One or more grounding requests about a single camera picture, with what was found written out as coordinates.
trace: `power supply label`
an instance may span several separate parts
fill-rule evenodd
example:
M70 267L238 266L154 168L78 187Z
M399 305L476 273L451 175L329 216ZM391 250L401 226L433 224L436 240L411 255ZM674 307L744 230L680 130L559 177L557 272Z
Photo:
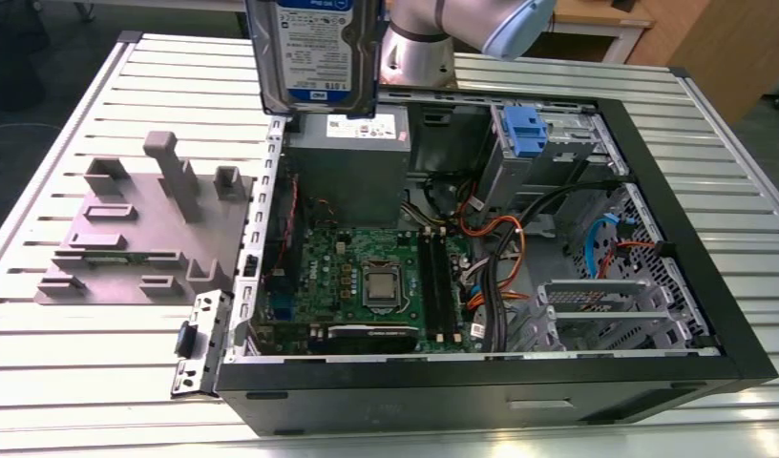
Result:
M311 102L337 102L352 87L352 48L343 33L355 0L277 0L285 88Z
M336 138L395 139L395 116L376 114L372 119L348 119L343 114L327 115L327 136Z

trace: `floor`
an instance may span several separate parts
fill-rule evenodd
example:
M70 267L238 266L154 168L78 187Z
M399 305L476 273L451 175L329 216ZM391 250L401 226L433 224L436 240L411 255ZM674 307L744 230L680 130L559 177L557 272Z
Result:
M0 112L0 225L52 145L58 128L84 94L118 33L157 33L238 37L236 17L229 12L137 9L96 6L96 21L80 21L69 3L44 3L41 21L50 38L46 49L33 54L46 88L45 101L17 113ZM762 100L739 122L736 133L779 188L779 112Z

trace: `motherboard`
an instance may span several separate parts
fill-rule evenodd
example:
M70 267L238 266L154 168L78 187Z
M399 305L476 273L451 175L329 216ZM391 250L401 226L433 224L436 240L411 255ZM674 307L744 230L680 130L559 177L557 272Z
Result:
M257 347L285 355L468 351L457 287L465 259L464 239L427 229L307 230L299 288L269 293Z

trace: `green motherboard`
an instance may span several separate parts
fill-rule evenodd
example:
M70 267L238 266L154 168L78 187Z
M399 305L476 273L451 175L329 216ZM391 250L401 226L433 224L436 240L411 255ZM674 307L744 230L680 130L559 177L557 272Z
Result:
M427 317L419 265L419 235L415 231L380 229L317 228L307 232L303 244L299 288L295 294L272 293L269 308L273 319L260 323L260 329L272 329L269 340L277 354L313 353L307 348L308 326L336 324L397 325L420 329L415 352L441 353L468 351L467 335L459 312L459 291L453 283L457 336L433 339L427 336ZM445 238L449 265L465 257L467 244L461 237ZM399 286L397 298L371 296L381 294L384 284L368 285L367 274L387 272Z

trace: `aluminum workbench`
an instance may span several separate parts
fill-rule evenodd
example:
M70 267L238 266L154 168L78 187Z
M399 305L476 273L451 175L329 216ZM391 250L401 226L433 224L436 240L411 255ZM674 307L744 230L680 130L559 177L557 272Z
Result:
M623 100L779 371L779 194L691 81L660 68L475 55L459 56L457 76L463 88ZM268 125L257 94L246 41L146 34L110 52L0 231L0 452L779 456L779 379L630 427L505 432L258 440L221 402L169 401L190 304L41 306L32 298L88 192L92 156L154 171L142 139L170 130L196 173L228 164L254 177Z

